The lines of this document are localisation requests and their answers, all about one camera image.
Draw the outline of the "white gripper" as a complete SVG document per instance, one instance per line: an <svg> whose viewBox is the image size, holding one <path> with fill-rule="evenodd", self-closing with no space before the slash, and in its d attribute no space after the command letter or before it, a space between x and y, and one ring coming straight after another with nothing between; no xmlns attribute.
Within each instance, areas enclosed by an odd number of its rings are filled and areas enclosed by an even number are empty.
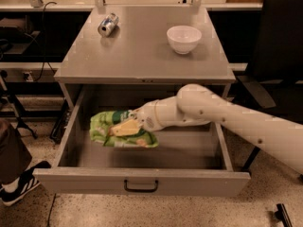
<svg viewBox="0 0 303 227"><path fill-rule="evenodd" d="M204 119L193 119L177 106L177 97L157 99L132 111L134 119L113 125L109 134L113 136L134 135L142 127L145 131L161 131L167 127L190 127L208 124Z"/></svg>

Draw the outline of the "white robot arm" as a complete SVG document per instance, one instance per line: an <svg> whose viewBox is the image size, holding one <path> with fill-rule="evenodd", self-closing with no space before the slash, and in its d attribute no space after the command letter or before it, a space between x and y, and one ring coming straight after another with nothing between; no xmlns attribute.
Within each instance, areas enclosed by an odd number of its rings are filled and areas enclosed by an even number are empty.
<svg viewBox="0 0 303 227"><path fill-rule="evenodd" d="M110 133L125 136L178 126L218 123L298 173L303 173L303 125L233 104L198 84L176 96L148 102L113 125Z"/></svg>

